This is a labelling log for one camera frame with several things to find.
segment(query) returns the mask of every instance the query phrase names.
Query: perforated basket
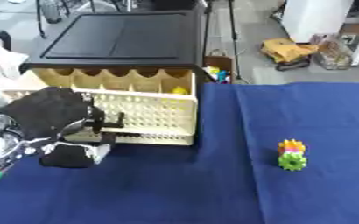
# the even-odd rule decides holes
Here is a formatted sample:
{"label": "perforated basket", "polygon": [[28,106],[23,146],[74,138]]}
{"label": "perforated basket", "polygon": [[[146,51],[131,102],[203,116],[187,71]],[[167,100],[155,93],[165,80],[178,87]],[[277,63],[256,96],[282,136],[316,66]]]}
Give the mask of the perforated basket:
{"label": "perforated basket", "polygon": [[[195,76],[193,73],[189,75],[191,75],[189,94],[142,93],[74,86],[73,90],[91,95],[95,105],[105,111],[107,123],[115,123],[118,113],[125,113],[124,128],[102,129],[103,132],[136,134],[118,135],[119,143],[189,145],[193,143],[197,119]],[[15,85],[12,89],[4,89],[12,100],[47,87],[34,73],[25,74],[18,83],[19,85]],[[87,128],[78,134],[68,136],[67,139],[100,141],[100,137]]]}

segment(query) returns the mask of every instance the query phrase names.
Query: white cabinet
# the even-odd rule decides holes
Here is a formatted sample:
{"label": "white cabinet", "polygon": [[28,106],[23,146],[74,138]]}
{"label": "white cabinet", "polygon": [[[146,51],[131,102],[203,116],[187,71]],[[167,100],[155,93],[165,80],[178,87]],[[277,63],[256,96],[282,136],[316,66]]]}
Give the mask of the white cabinet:
{"label": "white cabinet", "polygon": [[339,32],[354,0],[287,0],[282,25],[297,43]]}

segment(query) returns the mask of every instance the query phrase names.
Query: table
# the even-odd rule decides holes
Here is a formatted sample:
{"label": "table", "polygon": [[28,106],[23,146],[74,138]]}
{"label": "table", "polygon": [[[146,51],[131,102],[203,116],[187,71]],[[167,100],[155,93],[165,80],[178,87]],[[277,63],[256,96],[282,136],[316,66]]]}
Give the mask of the table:
{"label": "table", "polygon": [[236,92],[203,93],[194,147],[118,145],[84,170],[21,160],[0,179],[0,224],[261,224]]}
{"label": "table", "polygon": [[[249,86],[238,92],[266,224],[359,223],[359,84]],[[277,167],[277,143],[307,146],[308,167]]]}
{"label": "table", "polygon": [[[0,224],[359,223],[359,83],[207,84],[194,147],[120,145],[85,170],[20,161]],[[277,167],[304,141],[308,167]]]}

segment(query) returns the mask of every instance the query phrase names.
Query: tripod stand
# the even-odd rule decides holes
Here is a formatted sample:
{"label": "tripod stand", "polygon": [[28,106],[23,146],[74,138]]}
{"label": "tripod stand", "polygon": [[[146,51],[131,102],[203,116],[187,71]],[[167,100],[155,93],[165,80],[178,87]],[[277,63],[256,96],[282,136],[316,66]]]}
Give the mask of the tripod stand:
{"label": "tripod stand", "polygon": [[[213,1],[214,0],[207,0],[207,8],[205,10],[206,14],[206,28],[204,31],[204,46],[202,48],[202,55],[203,55],[203,65],[204,65],[204,57],[206,56],[207,52],[207,44],[208,44],[208,32],[209,32],[209,24],[211,20],[211,12],[213,9]],[[231,38],[233,40],[233,48],[234,48],[234,57],[236,62],[236,79],[241,79],[240,69],[239,69],[239,61],[238,61],[238,35],[236,34],[236,23],[234,18],[234,7],[233,2],[234,0],[227,0],[229,3],[229,16],[230,16],[230,25],[231,25]]]}

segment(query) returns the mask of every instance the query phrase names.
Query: metal stand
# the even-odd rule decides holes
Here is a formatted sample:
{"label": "metal stand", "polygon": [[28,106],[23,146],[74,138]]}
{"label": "metal stand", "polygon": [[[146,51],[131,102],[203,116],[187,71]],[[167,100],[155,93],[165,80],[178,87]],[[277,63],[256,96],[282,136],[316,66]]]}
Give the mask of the metal stand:
{"label": "metal stand", "polygon": [[[67,6],[67,2],[66,0],[60,0],[62,2],[62,4],[65,7],[65,15],[67,17],[69,17],[70,15],[70,10],[69,7]],[[110,2],[115,6],[116,10],[121,12],[121,9],[118,5],[118,2],[116,0],[110,0]],[[46,35],[45,32],[42,28],[42,16],[41,16],[41,5],[40,5],[40,0],[35,0],[35,4],[36,4],[36,8],[37,8],[37,22],[38,22],[38,30],[39,30],[39,35],[41,38],[46,39]],[[93,13],[96,13],[96,9],[95,9],[95,0],[89,0],[89,4],[91,5],[91,10]]]}
{"label": "metal stand", "polygon": [[[214,0],[207,0],[207,8],[205,10],[206,14],[206,28],[204,31],[204,46],[202,48],[202,55],[203,55],[203,64],[204,64],[204,57],[207,53],[207,44],[208,44],[208,32],[209,32],[209,24],[211,18],[211,12],[213,9],[213,1]],[[234,7],[233,2],[234,0],[227,0],[229,3],[229,16],[230,16],[230,24],[231,24],[231,38],[233,40],[233,48],[234,48],[234,58],[236,62],[236,79],[241,79],[240,69],[239,69],[239,61],[238,61],[238,35],[236,33],[236,23],[234,17]]]}

